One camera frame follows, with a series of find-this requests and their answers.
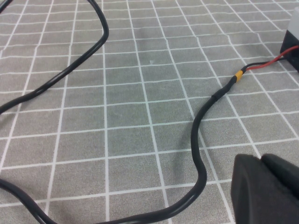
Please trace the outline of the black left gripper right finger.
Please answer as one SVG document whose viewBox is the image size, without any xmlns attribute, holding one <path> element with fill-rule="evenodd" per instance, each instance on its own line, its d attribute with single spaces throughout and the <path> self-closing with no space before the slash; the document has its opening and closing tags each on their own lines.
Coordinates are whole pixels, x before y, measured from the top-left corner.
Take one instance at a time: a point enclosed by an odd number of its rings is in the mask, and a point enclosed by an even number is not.
<svg viewBox="0 0 299 224">
<path fill-rule="evenodd" d="M 274 154 L 264 154 L 261 157 L 261 161 L 268 170 L 271 171 L 275 177 L 298 199 L 299 167 Z"/>
</svg>

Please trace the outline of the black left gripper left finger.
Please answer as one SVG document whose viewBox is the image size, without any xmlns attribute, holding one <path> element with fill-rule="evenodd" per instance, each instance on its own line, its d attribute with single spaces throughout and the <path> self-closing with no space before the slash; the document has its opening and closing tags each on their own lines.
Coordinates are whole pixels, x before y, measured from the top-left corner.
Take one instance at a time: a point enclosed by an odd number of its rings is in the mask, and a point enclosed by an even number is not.
<svg viewBox="0 0 299 224">
<path fill-rule="evenodd" d="M 235 157 L 231 199 L 237 224 L 297 224 L 299 199 L 261 161 Z"/>
</svg>

